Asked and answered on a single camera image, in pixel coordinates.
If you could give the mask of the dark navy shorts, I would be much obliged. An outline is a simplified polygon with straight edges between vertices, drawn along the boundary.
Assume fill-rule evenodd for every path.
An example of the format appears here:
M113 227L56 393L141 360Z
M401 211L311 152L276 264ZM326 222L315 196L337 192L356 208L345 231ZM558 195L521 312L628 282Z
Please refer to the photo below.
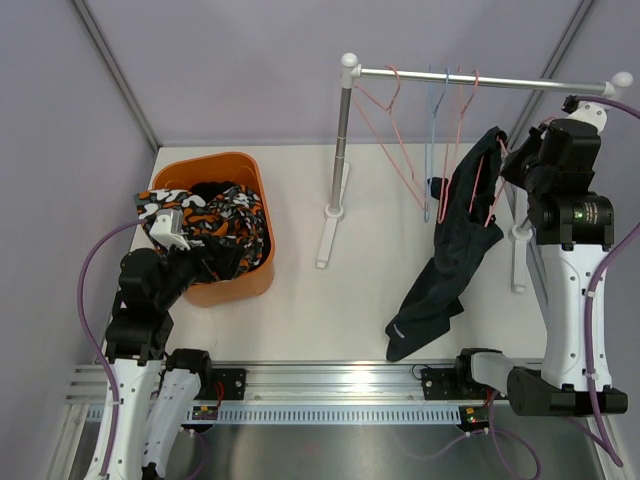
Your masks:
M446 218L435 226L433 255L385 328L389 362L400 361L449 332L451 319L464 312L460 296L486 253L504 237L496 220L491 226L469 220L457 202L454 173ZM440 177L432 180L434 199L439 198L441 182Z

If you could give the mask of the orange plastic laundry basket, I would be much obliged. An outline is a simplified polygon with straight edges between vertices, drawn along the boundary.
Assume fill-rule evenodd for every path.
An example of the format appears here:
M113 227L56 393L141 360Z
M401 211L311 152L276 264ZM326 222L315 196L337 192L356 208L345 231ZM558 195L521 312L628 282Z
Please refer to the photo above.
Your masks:
M190 287L183 298L201 308L262 295L269 289L275 276L275 238L261 173L251 156L231 151L178 161L159 170L151 181L151 187L189 189L197 183L210 181L246 185L260 196L266 216L268 249L263 255L263 262L256 269L237 279Z

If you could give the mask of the pink wire hanger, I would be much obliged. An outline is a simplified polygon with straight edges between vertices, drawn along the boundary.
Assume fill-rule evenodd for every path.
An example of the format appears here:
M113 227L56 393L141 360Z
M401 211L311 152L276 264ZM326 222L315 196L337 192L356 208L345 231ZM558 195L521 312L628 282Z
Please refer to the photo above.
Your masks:
M391 95L390 99L386 103L383 103L379 99L377 99L369 90L364 88L359 82L354 83L354 89L358 91L363 98L367 99L372 105L374 105L381 112L384 112L386 114L396 140L396 145L399 147L400 153L404 160L404 166L400 165L396 157L389 150L388 144L383 140L383 137L381 136L379 131L376 129L376 127L372 123L370 117L367 115L366 110L363 108L358 98L354 98L352 102L356 107L357 112L360 114L361 118L365 122L365 125L369 129L370 133L373 135L374 139L376 140L378 146L382 149L382 152L384 153L385 157L391 164L394 172L396 173L398 178L401 180L406 190L409 192L412 199L418 205L420 210L423 213L427 214L429 212L429 200L428 200L428 195L426 191L426 186L424 183L420 182L417 178L415 165L407 150L406 144L401 135L400 129L398 127L398 124L395 118L394 107L402 89L402 79L398 69L391 64L387 64L384 67L384 71L386 73L390 73L392 77L395 79L395 90Z

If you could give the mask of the orange grey camouflage shorts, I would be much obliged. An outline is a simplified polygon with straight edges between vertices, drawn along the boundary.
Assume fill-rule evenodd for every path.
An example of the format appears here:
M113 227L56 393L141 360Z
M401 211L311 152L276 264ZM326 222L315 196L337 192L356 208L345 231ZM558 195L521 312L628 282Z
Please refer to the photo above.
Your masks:
M161 188L136 194L134 203L138 218L145 222L142 225L143 231L155 251L164 256L181 250L166 250L151 239L149 229L159 210L182 211L182 229L191 246L186 253L199 267L199 275L195 281L197 284L230 281L213 280L204 265L201 239L206 235L218 237L225 245L243 248L244 256L240 262L240 270L234 279L256 269L263 262L263 255L268 249L264 205L260 196L246 185L236 184L210 202L205 202L189 189Z

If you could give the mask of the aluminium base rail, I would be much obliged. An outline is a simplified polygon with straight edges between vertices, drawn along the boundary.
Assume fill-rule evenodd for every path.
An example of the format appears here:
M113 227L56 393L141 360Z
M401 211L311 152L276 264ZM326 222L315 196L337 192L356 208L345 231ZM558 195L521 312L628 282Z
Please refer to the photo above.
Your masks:
M234 402L273 404L397 403L422 400L453 402L455 369L444 363L215 363L212 371L193 380L195 404L215 406ZM148 392L152 401L177 398L187 391L179 379L170 379L161 361L141 366L135 359L119 359L107 366L81 365L66 390L68 404L124 404Z

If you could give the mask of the silver clothes rack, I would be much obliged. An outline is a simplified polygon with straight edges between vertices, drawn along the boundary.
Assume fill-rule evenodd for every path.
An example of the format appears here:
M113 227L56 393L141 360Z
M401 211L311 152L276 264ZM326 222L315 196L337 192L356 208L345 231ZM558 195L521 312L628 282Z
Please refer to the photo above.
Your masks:
M420 81L426 83L441 83L444 85L444 73L433 72L415 72L415 71L399 71L402 80ZM347 131L350 114L350 106L352 102L352 91L356 79L361 77L371 78L393 78L390 73L386 73L384 69L364 68L354 53L345 53L341 57L341 97L338 116L338 131L336 137L336 148L333 162L333 173L331 182L331 194L329 203L324 209L325 225L323 235L320 241L319 251L315 261L315 267L318 269L326 269L333 246L335 234L339 222L344 218L344 208L342 206L343 196L347 185L350 165L345 160L347 146ZM487 88L503 88L518 89L536 92L560 92L560 93L580 93L594 94L595 100L585 100L597 102L605 105L605 99L611 101L620 100L623 91L630 88L634 82L634 78L629 72L618 72L610 81L602 83L570 83L559 82L549 79L537 80L521 80L479 76L478 87ZM449 76L449 85L471 85L473 84L472 75L463 75L455 73ZM526 292L525 279L525 246L532 236L528 235L531 227L527 226L522 217L523 222L516 223L512 228L515 239L512 240L512 291L514 293L523 294Z

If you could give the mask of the black shorts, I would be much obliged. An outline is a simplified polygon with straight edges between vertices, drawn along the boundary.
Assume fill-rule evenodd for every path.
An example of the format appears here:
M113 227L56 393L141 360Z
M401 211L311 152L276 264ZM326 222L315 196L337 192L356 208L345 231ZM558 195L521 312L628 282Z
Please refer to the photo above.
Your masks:
M218 195L223 194L227 190L236 186L236 183L231 181L223 181L223 182L200 182L194 184L189 191L194 195L201 197L205 202L210 202L212 199L216 198Z

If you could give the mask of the blue wire hanger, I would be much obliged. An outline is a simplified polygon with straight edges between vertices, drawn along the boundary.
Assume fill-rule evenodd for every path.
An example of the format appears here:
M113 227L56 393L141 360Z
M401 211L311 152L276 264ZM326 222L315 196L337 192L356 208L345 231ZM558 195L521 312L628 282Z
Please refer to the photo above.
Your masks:
M432 217L432 196L431 196L431 184L434 173L434 158L435 158L435 134L437 127L437 118L440 110L440 106L444 100L446 90L449 84L449 76L450 69L446 68L444 71L445 80L442 90L438 96L435 95L433 86L431 83L427 85L427 100L428 107L430 112L429 117L429 125L430 125L430 133L427 136L427 140L425 142L424 149L424 186L426 191L425 198L425 211L424 211L424 222L428 223Z

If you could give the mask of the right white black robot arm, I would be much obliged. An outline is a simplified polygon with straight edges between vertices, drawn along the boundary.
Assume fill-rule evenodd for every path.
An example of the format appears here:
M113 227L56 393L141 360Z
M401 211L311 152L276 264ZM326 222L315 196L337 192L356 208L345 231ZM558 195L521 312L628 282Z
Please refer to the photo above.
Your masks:
M503 393L520 416L623 414L628 396L615 388L604 342L605 268L614 245L614 207L591 191L600 127L562 118L531 129L506 160L502 177L528 197L546 275L546 346L542 366L519 366L502 352L464 349L454 388L474 397Z

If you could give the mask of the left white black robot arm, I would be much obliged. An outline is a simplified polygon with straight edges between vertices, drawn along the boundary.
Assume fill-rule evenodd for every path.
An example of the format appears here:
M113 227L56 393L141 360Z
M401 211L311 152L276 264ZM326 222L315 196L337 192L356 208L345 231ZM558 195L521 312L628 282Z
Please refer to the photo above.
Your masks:
M213 410L241 400L246 370L214 366L204 350L166 351L173 328L170 307L198 279L199 255L160 255L142 248L120 263L119 289L104 347L96 349L107 376L107 393L88 479L163 479L173 444L195 400Z

